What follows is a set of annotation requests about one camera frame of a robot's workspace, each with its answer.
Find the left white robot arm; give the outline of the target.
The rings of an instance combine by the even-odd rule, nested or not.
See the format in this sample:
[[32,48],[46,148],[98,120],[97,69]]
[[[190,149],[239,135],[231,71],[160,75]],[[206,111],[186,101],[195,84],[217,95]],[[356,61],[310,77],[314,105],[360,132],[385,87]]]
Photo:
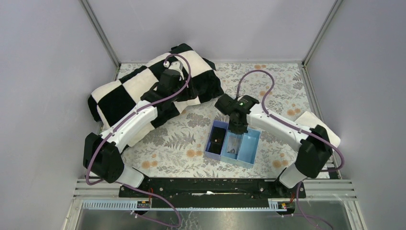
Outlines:
[[141,172],[124,164],[121,153],[136,134],[168,110],[174,101],[188,99],[186,89],[191,76],[183,76],[183,63],[169,63],[166,60],[164,67],[159,81],[128,114],[101,134],[90,133],[86,137],[83,165],[87,169],[85,180],[88,185],[93,184],[90,173],[97,175],[100,181],[127,184],[135,188],[144,180]]

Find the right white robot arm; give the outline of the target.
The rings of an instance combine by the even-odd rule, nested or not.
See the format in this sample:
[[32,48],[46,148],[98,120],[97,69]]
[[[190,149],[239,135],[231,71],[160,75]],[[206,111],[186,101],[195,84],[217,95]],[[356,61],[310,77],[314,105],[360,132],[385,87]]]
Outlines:
[[259,101],[244,95],[233,99],[227,94],[219,97],[216,109],[229,117],[229,131],[245,134],[254,126],[273,134],[297,152],[295,162],[283,170],[277,182],[291,189],[306,178],[316,178],[333,153],[327,130],[321,126],[308,127],[270,112]]

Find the black card in box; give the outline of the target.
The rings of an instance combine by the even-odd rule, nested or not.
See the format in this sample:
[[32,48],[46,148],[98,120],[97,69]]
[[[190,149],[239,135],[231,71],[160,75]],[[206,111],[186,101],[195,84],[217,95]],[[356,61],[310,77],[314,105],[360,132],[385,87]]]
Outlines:
[[224,139],[226,137],[226,129],[214,127],[210,136],[210,146],[208,151],[220,155]]

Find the VIP card in box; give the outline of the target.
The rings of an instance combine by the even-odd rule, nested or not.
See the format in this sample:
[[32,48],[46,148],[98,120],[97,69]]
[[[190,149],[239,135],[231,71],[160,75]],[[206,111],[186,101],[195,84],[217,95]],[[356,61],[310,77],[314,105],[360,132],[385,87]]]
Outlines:
[[230,154],[238,154],[242,140],[242,135],[231,133],[228,137],[226,152]]

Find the black white checkered blanket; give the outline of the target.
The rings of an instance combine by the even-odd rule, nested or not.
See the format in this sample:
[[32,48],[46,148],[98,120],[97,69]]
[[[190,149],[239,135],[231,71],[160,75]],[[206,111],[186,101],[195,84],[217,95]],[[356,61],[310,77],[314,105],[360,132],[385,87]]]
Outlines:
[[95,89],[87,100],[93,119],[96,122],[103,122],[107,128],[116,124],[136,106],[141,96],[158,82],[165,69],[164,59],[167,58],[170,63],[179,60],[179,57],[174,56],[175,54],[185,58],[182,61],[184,77],[187,77],[189,72],[186,63],[190,64],[192,73],[190,85],[196,88],[197,96],[184,102],[172,103],[168,111],[159,115],[133,136],[128,146],[134,146],[150,131],[179,116],[187,106],[202,104],[224,94],[224,88],[216,74],[215,64],[199,56],[188,44],[183,43],[122,78]]

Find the light blue middle box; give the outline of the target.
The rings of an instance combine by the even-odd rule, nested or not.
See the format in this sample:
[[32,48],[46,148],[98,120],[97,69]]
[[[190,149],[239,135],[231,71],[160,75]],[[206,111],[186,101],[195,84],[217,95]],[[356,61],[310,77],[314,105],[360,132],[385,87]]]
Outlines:
[[235,134],[230,130],[227,130],[220,154],[220,161],[229,164],[236,164],[242,139],[243,134]]

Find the light blue box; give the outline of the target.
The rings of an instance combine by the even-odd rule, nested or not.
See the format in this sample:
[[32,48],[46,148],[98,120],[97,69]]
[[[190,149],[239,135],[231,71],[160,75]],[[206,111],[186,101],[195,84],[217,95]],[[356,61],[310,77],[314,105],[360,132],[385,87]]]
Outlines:
[[220,154],[220,161],[229,164],[236,164],[242,139],[243,134],[235,134],[230,130],[227,130]]
[[261,132],[259,130],[248,128],[248,132],[242,135],[236,165],[248,169],[253,167],[260,134]]

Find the purple open box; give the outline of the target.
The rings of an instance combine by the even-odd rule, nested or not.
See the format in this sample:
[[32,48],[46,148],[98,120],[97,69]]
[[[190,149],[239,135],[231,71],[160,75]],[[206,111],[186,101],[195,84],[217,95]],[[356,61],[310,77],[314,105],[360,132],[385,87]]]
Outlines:
[[227,128],[227,122],[218,120],[213,121],[204,150],[204,154],[206,157],[218,161],[221,159],[221,151],[226,138]]

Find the light blue right box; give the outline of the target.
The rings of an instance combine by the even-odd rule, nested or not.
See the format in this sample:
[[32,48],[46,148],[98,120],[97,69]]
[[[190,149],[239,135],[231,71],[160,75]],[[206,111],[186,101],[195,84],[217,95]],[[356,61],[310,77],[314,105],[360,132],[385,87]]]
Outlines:
[[242,135],[236,165],[248,169],[253,167],[260,134],[261,132],[259,130],[248,128],[248,132]]

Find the floral patterned table mat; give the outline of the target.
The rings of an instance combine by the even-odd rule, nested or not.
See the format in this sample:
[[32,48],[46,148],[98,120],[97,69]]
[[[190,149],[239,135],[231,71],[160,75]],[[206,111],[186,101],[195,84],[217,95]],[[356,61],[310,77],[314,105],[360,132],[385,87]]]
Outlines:
[[[226,93],[261,100],[290,120],[310,105],[304,87],[302,65],[297,63],[216,63]],[[189,106],[179,116],[150,131],[122,153],[124,163],[150,177],[276,178],[294,163],[296,152],[284,141],[262,131],[254,165],[247,169],[210,159],[204,151],[214,120],[227,121],[214,106],[215,100]]]

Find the white folded towel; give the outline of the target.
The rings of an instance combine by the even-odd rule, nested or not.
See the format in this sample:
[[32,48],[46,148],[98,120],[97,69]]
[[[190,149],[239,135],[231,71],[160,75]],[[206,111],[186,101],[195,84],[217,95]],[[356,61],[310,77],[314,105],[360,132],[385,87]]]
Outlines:
[[315,114],[312,112],[306,111],[302,115],[300,115],[296,120],[296,123],[308,126],[311,128],[316,127],[316,125],[321,125],[327,131],[330,143],[338,147],[341,143],[341,139],[338,135],[336,135],[325,123],[322,122]]

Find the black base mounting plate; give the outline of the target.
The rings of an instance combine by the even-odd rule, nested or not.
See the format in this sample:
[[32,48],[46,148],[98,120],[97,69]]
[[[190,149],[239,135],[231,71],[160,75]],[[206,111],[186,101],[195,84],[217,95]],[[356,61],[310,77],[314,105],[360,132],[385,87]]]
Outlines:
[[148,177],[139,189],[153,195],[121,186],[119,197],[145,198],[153,208],[168,207],[155,195],[167,199],[175,208],[269,208],[269,199],[290,201],[295,195],[306,198],[303,185],[289,189],[273,179]]

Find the aluminium frame rail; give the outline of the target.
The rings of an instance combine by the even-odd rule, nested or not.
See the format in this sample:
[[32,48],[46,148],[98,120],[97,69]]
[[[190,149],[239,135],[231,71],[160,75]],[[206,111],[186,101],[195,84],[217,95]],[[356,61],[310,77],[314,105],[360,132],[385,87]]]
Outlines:
[[[311,179],[303,182],[306,197],[314,200],[350,200],[357,199],[351,180],[340,179]],[[87,185],[84,179],[78,179],[74,197],[103,197],[118,198],[119,184],[101,182],[96,185]]]

